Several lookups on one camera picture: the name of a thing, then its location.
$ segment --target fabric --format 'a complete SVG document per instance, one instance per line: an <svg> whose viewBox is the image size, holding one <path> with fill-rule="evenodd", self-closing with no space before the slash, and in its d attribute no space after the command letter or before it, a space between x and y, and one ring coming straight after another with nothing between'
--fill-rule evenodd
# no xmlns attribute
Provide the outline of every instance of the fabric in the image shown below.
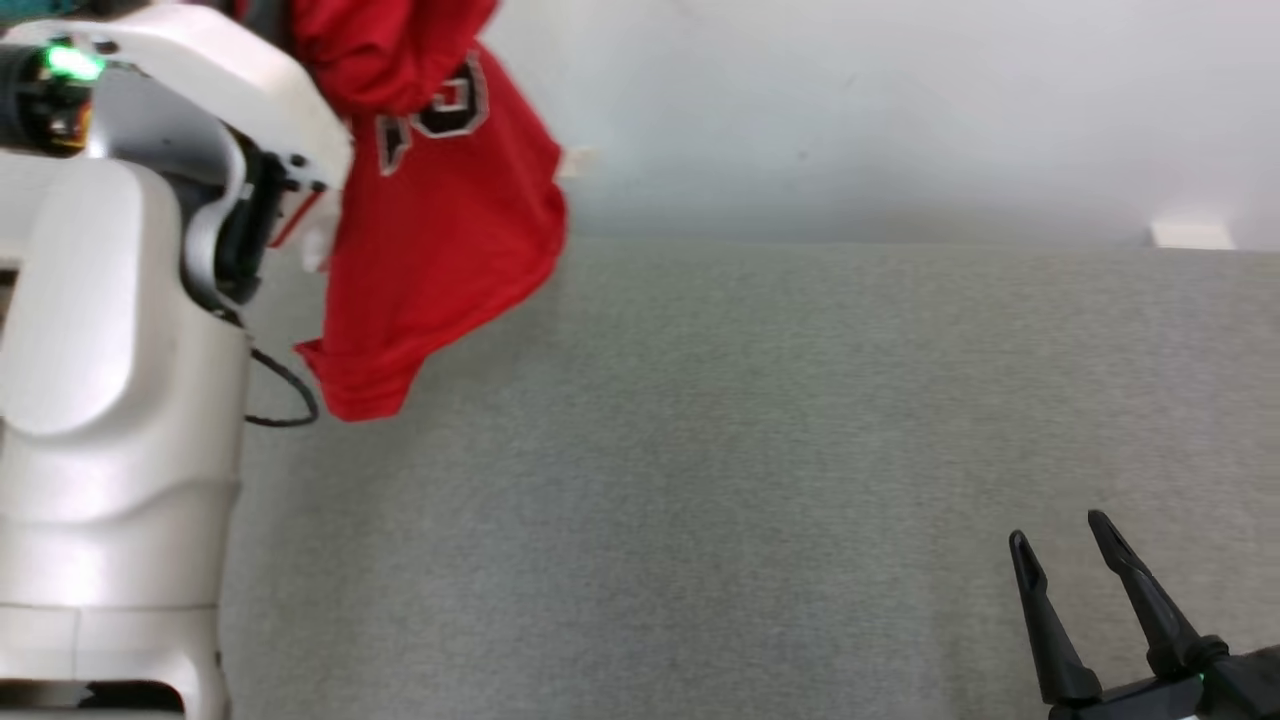
<svg viewBox="0 0 1280 720"><path fill-rule="evenodd" d="M320 322L284 270L268 342ZM1091 507L1280 643L1277 359L1280 255L575 238L394 420L248 430L237 717L1043 719L1015 528L1149 675Z"/></svg>
<svg viewBox="0 0 1280 720"><path fill-rule="evenodd" d="M308 273L328 273L342 220L342 192L289 192L280 202L271 247L292 251Z"/></svg>
<svg viewBox="0 0 1280 720"><path fill-rule="evenodd" d="M296 0L297 55L348 118L324 337L343 420L394 415L424 359L524 300L564 240L559 147L475 40L492 0Z"/></svg>

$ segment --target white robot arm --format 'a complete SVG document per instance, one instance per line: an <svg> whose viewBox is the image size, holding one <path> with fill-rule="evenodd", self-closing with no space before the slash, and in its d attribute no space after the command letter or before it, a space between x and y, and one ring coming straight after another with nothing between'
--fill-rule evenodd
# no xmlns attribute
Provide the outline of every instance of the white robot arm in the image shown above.
<svg viewBox="0 0 1280 720"><path fill-rule="evenodd" d="M284 53L156 5L10 31L0 145L74 155L22 243L0 342L0 680L155 683L223 720L237 309L282 195L340 190L346 127Z"/></svg>

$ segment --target green led light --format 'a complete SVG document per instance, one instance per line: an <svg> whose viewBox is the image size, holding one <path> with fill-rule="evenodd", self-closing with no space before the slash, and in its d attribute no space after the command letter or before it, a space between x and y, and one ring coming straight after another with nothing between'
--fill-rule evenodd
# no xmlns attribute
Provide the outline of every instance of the green led light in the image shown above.
<svg viewBox="0 0 1280 720"><path fill-rule="evenodd" d="M93 82L106 69L105 60L90 58L74 47L63 46L50 47L45 55L45 63L55 76L84 82Z"/></svg>

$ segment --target white wall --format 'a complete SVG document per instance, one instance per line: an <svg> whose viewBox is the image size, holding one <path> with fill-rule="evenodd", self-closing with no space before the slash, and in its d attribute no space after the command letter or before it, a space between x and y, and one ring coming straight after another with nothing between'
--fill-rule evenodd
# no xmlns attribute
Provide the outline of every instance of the white wall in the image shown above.
<svg viewBox="0 0 1280 720"><path fill-rule="evenodd" d="M1280 4L506 0L580 233L1280 250Z"/></svg>

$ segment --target shirt sleeve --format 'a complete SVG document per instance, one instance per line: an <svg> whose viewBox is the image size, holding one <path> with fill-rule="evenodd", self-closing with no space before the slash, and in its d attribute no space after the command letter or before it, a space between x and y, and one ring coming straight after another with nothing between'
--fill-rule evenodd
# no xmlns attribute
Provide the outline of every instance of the shirt sleeve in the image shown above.
<svg viewBox="0 0 1280 720"><path fill-rule="evenodd" d="M298 59L343 115L425 108L497 0L293 0Z"/></svg>

